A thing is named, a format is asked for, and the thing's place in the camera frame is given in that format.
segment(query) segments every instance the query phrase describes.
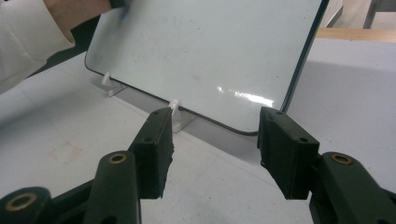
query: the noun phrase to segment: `white stand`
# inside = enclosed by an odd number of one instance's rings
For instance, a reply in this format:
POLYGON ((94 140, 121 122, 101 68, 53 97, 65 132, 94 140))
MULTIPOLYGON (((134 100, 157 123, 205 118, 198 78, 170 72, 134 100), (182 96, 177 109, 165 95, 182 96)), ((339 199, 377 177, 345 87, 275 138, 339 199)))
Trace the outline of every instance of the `white stand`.
POLYGON ((178 110, 180 102, 172 100, 169 106, 172 108, 172 131, 174 133, 180 132, 187 124, 192 122, 197 117, 186 111, 178 110))
POLYGON ((102 87, 105 91, 107 91, 108 96, 113 96, 120 91, 126 89, 126 86, 120 84, 119 82, 112 81, 110 79, 111 75, 110 73, 106 73, 105 76, 102 79, 102 87))

